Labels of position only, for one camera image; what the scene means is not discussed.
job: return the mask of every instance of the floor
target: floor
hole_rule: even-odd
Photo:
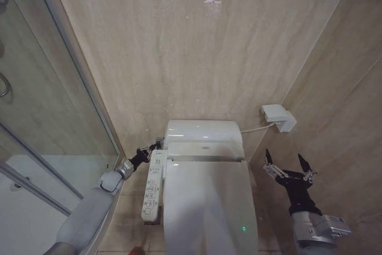
[[[0,173],[1,254],[41,255],[56,241],[66,216]]]
[[[144,225],[140,217],[149,165],[142,164],[124,183],[114,217],[97,255],[166,255],[162,225]],[[251,174],[259,255],[281,255],[265,206]]]

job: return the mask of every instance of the white cable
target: white cable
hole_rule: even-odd
[[[265,128],[269,128],[271,126],[273,126],[275,124],[275,122],[271,123],[270,125],[266,125],[266,126],[263,126],[263,127],[260,127],[260,128],[253,128],[252,130],[246,130],[246,131],[241,131],[241,133],[249,133],[250,131],[259,131],[259,130],[263,130]]]

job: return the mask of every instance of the white toilet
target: white toilet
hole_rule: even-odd
[[[255,209],[238,125],[233,121],[170,121],[164,149],[155,152],[142,218],[156,218],[164,179],[167,254],[257,254]]]

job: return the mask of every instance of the toilet tank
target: toilet tank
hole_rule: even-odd
[[[240,129],[234,121],[171,120],[164,149],[176,161],[240,161],[244,159]]]

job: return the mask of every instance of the tile floor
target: tile floor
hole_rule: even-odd
[[[139,166],[122,187],[114,217],[97,255],[166,255],[163,225],[144,225],[140,217],[148,169],[148,164]],[[251,185],[256,202],[258,255],[281,255],[252,174]]]

